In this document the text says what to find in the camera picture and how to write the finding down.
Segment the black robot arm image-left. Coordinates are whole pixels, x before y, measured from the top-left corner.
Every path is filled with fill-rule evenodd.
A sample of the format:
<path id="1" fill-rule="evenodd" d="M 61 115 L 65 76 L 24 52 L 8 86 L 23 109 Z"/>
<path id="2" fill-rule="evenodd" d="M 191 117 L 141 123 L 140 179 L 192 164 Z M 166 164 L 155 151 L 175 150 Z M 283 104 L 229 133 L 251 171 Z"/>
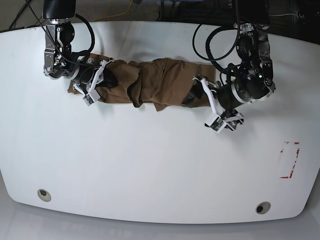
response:
<path id="1" fill-rule="evenodd" d="M 75 0 L 45 0 L 43 19 L 48 24 L 45 31 L 44 73 L 53 80 L 61 77 L 70 80 L 73 89 L 83 95 L 96 87 L 115 88 L 116 76 L 106 68 L 110 60 L 96 62 L 90 58 L 96 39 L 92 26 L 76 13 Z M 72 18 L 81 20 L 90 34 L 90 47 L 81 51 L 72 51 L 75 29 Z"/>

